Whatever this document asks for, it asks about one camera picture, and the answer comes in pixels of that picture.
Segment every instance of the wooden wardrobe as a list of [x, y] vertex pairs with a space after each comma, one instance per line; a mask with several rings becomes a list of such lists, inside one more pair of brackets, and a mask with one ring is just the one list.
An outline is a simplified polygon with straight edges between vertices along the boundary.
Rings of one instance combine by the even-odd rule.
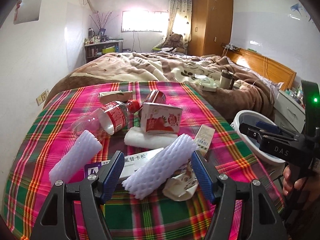
[[232, 18], [233, 0], [192, 0], [188, 55], [221, 56], [222, 43], [230, 43]]

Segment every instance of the plaid tablecloth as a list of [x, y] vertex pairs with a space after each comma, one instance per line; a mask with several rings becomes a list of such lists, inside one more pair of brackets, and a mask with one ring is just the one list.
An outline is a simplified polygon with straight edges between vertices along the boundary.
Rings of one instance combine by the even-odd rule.
[[[258, 178], [268, 190], [277, 207], [281, 199], [268, 176], [248, 147], [229, 124], [189, 86], [170, 82], [125, 82], [95, 85], [58, 94], [39, 114], [26, 135], [12, 165], [5, 192], [4, 220], [20, 239], [30, 238], [32, 227], [51, 184], [49, 171], [74, 144], [76, 137], [70, 126], [78, 117], [100, 106], [99, 92], [133, 91], [133, 98], [142, 102], [151, 90], [159, 89], [167, 103], [183, 108], [179, 134], [194, 138], [202, 124], [216, 129], [209, 154], [215, 156], [220, 172], [234, 180], [249, 182]], [[102, 142], [103, 150], [92, 162], [107, 160], [116, 150], [125, 155], [145, 151], [124, 144], [123, 138], [132, 126], [139, 126], [137, 114], [128, 127]], [[72, 179], [84, 177], [81, 169]], [[113, 197], [103, 206], [107, 224], [114, 239], [202, 239], [211, 222], [214, 206], [209, 204], [200, 188], [192, 199], [174, 202], [162, 194], [162, 187], [140, 201], [118, 186]], [[75, 203], [78, 231], [88, 239], [81, 215], [81, 205]], [[237, 202], [230, 239], [237, 238], [241, 202]]]

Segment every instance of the window frame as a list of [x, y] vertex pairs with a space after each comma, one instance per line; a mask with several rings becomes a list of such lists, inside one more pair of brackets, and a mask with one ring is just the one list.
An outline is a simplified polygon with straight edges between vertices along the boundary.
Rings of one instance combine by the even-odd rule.
[[[160, 12], [160, 13], [167, 13], [168, 16], [169, 16], [169, 12], [166, 11], [148, 11], [148, 10], [142, 10], [142, 11], [147, 11], [147, 12]], [[145, 32], [145, 33], [162, 33], [161, 31], [123, 31], [123, 28], [122, 28], [122, 23], [123, 23], [123, 13], [124, 12], [132, 12], [132, 10], [126, 10], [126, 11], [122, 11], [122, 15], [121, 15], [121, 32], [122, 33], [133, 33], [133, 32]]]

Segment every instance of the wall outlet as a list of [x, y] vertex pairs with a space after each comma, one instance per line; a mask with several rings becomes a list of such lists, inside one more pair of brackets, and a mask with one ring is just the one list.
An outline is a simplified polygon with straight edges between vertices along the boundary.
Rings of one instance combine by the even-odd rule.
[[45, 101], [45, 100], [47, 99], [47, 94], [46, 94], [46, 92], [43, 92], [43, 93], [41, 94], [41, 98], [42, 98], [42, 101]]
[[43, 100], [42, 100], [41, 96], [39, 96], [36, 100], [37, 100], [38, 106], [43, 103]]

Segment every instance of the blue gripper pad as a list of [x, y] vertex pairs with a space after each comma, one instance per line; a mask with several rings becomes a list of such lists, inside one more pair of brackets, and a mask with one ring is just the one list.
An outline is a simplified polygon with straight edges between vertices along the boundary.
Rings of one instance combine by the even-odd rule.
[[213, 203], [215, 201], [215, 196], [213, 194], [213, 182], [206, 172], [196, 152], [192, 153], [191, 165], [201, 187], [202, 193], [204, 194], [204, 197], [211, 203]]
[[280, 134], [280, 129], [278, 126], [269, 124], [263, 121], [259, 121], [256, 123], [256, 127], [261, 128], [267, 132], [274, 133], [274, 134]]
[[116, 185], [120, 178], [123, 167], [124, 167], [124, 154], [121, 152], [119, 154], [118, 159], [112, 165], [110, 172], [108, 173], [106, 179], [103, 182], [103, 192], [100, 197], [100, 200], [103, 203], [111, 199], [112, 194], [115, 191]]

